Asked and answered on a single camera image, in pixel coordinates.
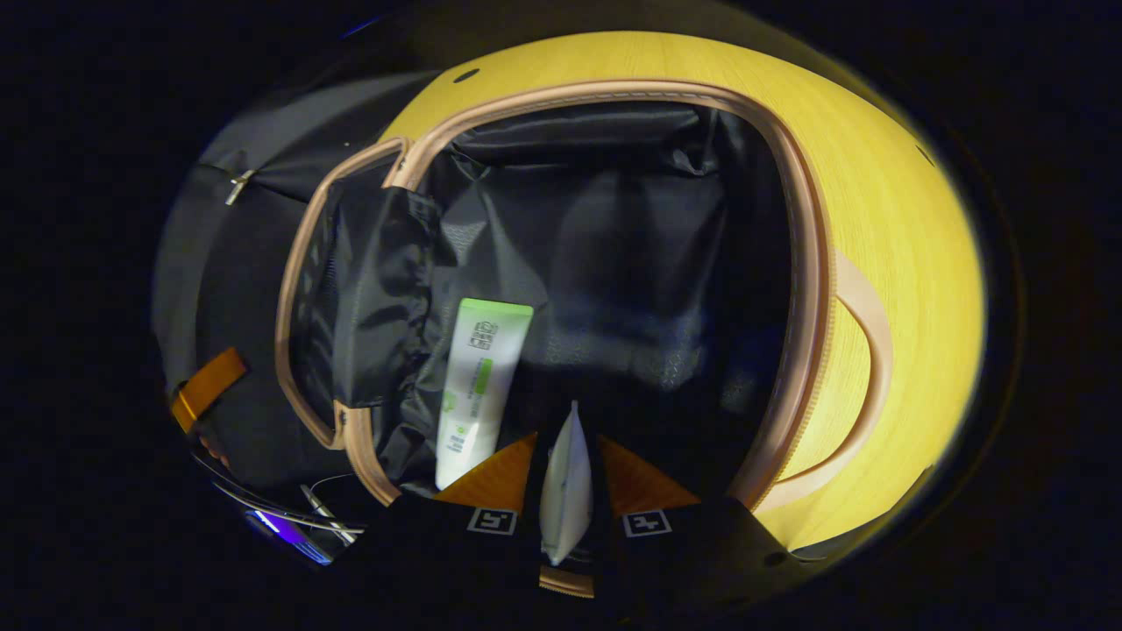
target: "yellow wooden panel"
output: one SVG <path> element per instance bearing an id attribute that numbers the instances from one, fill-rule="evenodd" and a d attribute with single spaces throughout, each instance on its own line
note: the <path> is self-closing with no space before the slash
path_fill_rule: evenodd
<path id="1" fill-rule="evenodd" d="M 472 68 L 479 72 L 453 83 Z M 514 93 L 610 79 L 695 81 L 739 92 L 772 110 L 804 153 L 830 247 L 864 272 L 884 302 L 895 366 L 877 429 L 853 463 L 810 496 L 757 516 L 794 548 L 882 514 L 942 454 L 981 359 L 978 255 L 949 181 L 912 135 L 844 88 L 753 51 L 669 34 L 567 36 L 461 64 L 422 91 L 385 137 L 420 138 L 456 112 Z M 829 321 L 817 403 L 783 475 L 829 454 L 864 397 L 862 333 L 837 301 Z"/>

